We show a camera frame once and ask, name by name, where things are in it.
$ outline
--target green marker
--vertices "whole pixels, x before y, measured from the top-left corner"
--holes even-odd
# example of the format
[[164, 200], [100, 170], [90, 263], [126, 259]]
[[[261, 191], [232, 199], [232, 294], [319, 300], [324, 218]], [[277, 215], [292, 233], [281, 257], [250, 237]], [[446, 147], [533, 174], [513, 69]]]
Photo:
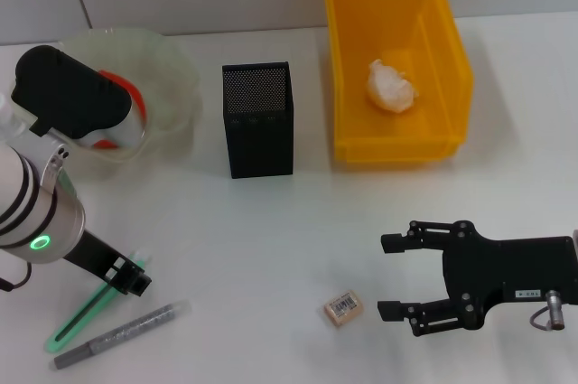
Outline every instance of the green marker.
[[[144, 268], [151, 260], [150, 257], [143, 256], [143, 254], [139, 252], [131, 254], [128, 258], [133, 260], [140, 268]], [[74, 339], [90, 321], [102, 312], [117, 295], [118, 291], [109, 284], [104, 283], [99, 286], [80, 309], [48, 338], [44, 344], [44, 349], [52, 353], [60, 351]]]

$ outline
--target cable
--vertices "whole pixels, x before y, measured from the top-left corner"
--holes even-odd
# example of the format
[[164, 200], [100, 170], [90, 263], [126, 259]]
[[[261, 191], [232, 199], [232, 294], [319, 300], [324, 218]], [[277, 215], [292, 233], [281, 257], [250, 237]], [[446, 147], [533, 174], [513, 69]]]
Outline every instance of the cable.
[[14, 285], [14, 289], [18, 289], [26, 285], [28, 280], [30, 280], [30, 276], [33, 274], [33, 264], [30, 262], [26, 262], [26, 276], [24, 277], [23, 281]]
[[33, 264], [31, 264], [30, 262], [26, 262], [26, 276], [24, 277], [24, 280], [20, 283], [13, 285], [8, 280], [0, 278], [0, 290], [11, 292], [15, 289], [18, 289], [19, 287], [26, 285], [28, 280], [30, 280], [30, 276], [32, 275], [32, 273], [33, 273]]
[[548, 307], [542, 307], [540, 310], [538, 310], [535, 314], [533, 314], [532, 316], [530, 316], [530, 325], [532, 325], [534, 328], [537, 328], [538, 330], [542, 330], [543, 332], [551, 332], [552, 331], [552, 327], [550, 326], [550, 321], [548, 321], [548, 323], [546, 325], [540, 325], [539, 323], [536, 323], [536, 318], [541, 315], [542, 313], [546, 312], [548, 310]]

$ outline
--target white tabletop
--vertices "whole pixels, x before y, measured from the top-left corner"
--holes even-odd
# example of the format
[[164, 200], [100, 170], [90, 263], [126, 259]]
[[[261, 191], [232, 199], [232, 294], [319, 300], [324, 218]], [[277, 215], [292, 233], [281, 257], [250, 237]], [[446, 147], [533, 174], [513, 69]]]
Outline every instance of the white tabletop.
[[[385, 255], [379, 237], [410, 220], [472, 220], [494, 239], [570, 235], [578, 226], [578, 13], [461, 19], [476, 76], [468, 142], [452, 159], [405, 171], [331, 164], [325, 29], [182, 36], [200, 72], [200, 120], [184, 138], [116, 171], [73, 165], [89, 228], [123, 252], [146, 248], [153, 283], [116, 300], [70, 348], [156, 307], [193, 314], [66, 370], [46, 338], [98, 280], [62, 260], [0, 294], [3, 382], [547, 383], [578, 375], [578, 307], [566, 330], [528, 324], [540, 304], [492, 309], [477, 332], [415, 338], [382, 323], [378, 300], [446, 297], [441, 255]], [[30, 46], [0, 48], [0, 83]], [[232, 180], [221, 65], [289, 61], [294, 174]], [[0, 254], [17, 280], [23, 263]], [[365, 313], [335, 329], [322, 305], [354, 289]]]

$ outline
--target silver marker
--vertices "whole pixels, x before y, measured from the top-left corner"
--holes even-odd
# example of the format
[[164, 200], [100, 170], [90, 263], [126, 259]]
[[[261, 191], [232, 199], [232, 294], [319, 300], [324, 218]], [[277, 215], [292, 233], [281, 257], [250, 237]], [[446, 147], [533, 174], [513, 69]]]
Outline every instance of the silver marker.
[[68, 368], [79, 361], [100, 354], [101, 352], [109, 350], [123, 342], [130, 341], [136, 336], [140, 336], [153, 328], [168, 323], [177, 316], [188, 314], [190, 312], [191, 303], [189, 303], [189, 300], [170, 303], [165, 307], [156, 309], [154, 312], [141, 316], [130, 323], [121, 325], [110, 332], [105, 332], [104, 334], [83, 343], [78, 348], [64, 352], [54, 358], [50, 365], [51, 369], [57, 370]]

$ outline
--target label sticker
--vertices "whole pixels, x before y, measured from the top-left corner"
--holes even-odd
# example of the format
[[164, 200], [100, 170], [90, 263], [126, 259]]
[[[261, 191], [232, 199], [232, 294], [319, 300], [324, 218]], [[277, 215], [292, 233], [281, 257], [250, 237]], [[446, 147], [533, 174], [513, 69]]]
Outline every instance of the label sticker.
[[330, 304], [331, 310], [338, 318], [341, 318], [344, 314], [351, 312], [357, 306], [357, 303], [353, 298], [351, 298], [351, 294], [349, 292], [345, 295], [342, 295], [340, 298]]
[[516, 298], [540, 298], [541, 296], [542, 295], [539, 289], [516, 291]]

